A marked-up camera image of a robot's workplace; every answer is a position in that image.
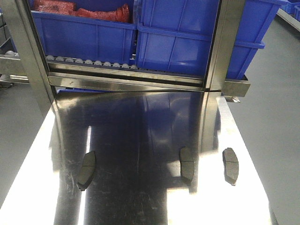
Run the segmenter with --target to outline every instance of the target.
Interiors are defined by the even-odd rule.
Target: concrete floor
[[[230,109],[280,225],[300,224],[300,33],[276,18]],[[0,90],[0,206],[42,123],[30,86]]]
[[[280,225],[300,224],[300,33],[276,18],[229,104]]]
[[[0,89],[0,206],[42,122],[28,84]]]

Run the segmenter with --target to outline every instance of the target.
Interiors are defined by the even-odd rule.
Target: metal shelf rack
[[[245,96],[248,81],[225,80],[245,0],[220,1],[207,74],[200,78],[131,69],[107,69],[47,61],[27,0],[2,0],[0,7],[20,57],[0,55],[6,80],[30,83],[45,116],[55,86],[109,91],[223,91]]]

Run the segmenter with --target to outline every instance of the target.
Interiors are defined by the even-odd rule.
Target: stainless steel table
[[[187,182],[179,154],[195,163]],[[222,152],[239,161],[225,181]],[[95,151],[90,186],[77,187]],[[219,92],[61,93],[0,209],[1,225],[277,224]]]

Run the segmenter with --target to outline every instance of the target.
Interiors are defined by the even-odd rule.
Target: metal post
[[[245,0],[220,0],[219,5],[210,61],[204,82],[204,87],[210,91],[222,90]]]
[[[42,115],[46,116],[55,92],[48,81],[49,68],[28,2],[27,0],[1,0],[0,6]]]
[[[214,149],[214,131],[216,126],[218,103],[217,98],[221,92],[205,92],[201,107],[200,119],[200,146],[201,152],[213,151]]]

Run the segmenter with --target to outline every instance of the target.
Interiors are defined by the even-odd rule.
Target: blue plastic crate
[[[287,0],[288,3],[281,8],[288,14],[295,14],[295,6],[300,6],[300,0]]]
[[[107,11],[134,0],[69,0],[78,8]],[[32,11],[46,55],[129,63],[135,49],[136,24]]]
[[[145,27],[138,24],[136,63],[140,68],[203,76],[211,37]],[[241,79],[264,43],[236,41],[227,78]]]
[[[237,40],[259,43],[286,0],[247,0]],[[219,0],[143,0],[144,26],[212,36]]]
[[[300,21],[300,7],[296,6],[295,9],[295,19]]]

